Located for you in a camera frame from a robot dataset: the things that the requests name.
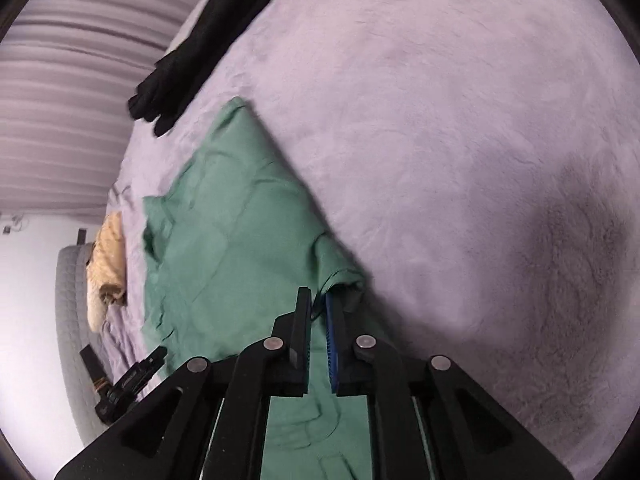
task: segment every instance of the silver screw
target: silver screw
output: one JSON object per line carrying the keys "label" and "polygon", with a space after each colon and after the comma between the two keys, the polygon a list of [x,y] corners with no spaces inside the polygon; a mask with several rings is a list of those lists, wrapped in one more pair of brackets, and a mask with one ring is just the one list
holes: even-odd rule
{"label": "silver screw", "polygon": [[359,335],[356,338],[356,345],[360,348],[373,348],[376,345],[376,338],[372,335]]}
{"label": "silver screw", "polygon": [[194,357],[191,361],[187,363],[187,370],[197,374],[200,373],[207,368],[207,360],[202,357]]}
{"label": "silver screw", "polygon": [[284,345],[284,341],[279,337],[268,337],[262,344],[267,350],[280,350]]}
{"label": "silver screw", "polygon": [[441,372],[445,372],[451,368],[451,359],[448,357],[444,357],[444,355],[436,355],[431,358],[431,366],[433,366],[436,370],[440,370]]}

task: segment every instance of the green cloth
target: green cloth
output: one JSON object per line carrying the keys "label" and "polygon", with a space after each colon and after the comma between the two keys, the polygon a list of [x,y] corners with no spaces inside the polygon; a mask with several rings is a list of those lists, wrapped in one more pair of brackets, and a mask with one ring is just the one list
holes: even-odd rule
{"label": "green cloth", "polygon": [[[269,336],[299,286],[315,296],[364,280],[241,98],[222,108],[169,193],[144,204],[143,334],[149,348],[167,347],[168,373]],[[310,393],[272,400],[262,478],[370,478],[366,402],[332,396],[322,326],[312,333]]]}

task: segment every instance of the gray headboard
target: gray headboard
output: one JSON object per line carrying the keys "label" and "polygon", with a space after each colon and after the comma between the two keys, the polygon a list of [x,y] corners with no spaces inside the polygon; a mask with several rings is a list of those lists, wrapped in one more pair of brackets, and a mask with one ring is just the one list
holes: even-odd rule
{"label": "gray headboard", "polygon": [[105,429],[94,411],[97,394],[84,368],[79,351],[91,344],[105,371],[113,380],[99,334],[92,333],[86,320],[86,263],[91,244],[66,247],[58,255],[56,271],[56,331],[62,361],[62,375],[80,439],[87,446]]}

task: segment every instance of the plush bedspread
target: plush bedspread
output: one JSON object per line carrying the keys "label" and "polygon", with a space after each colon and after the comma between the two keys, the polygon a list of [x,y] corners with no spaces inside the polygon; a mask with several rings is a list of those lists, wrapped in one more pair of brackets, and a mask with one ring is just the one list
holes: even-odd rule
{"label": "plush bedspread", "polygon": [[116,373],[146,353],[142,197],[236,94],[408,349],[451,356],[591,479],[640,404],[640,67],[599,1],[274,0],[170,134],[134,128]]}

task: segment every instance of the curtain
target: curtain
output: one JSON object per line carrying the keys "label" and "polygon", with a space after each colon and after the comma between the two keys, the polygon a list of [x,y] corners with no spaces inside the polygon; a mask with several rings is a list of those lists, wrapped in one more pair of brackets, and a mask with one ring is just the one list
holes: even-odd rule
{"label": "curtain", "polygon": [[0,43],[0,212],[100,221],[127,100],[198,0],[30,0]]}

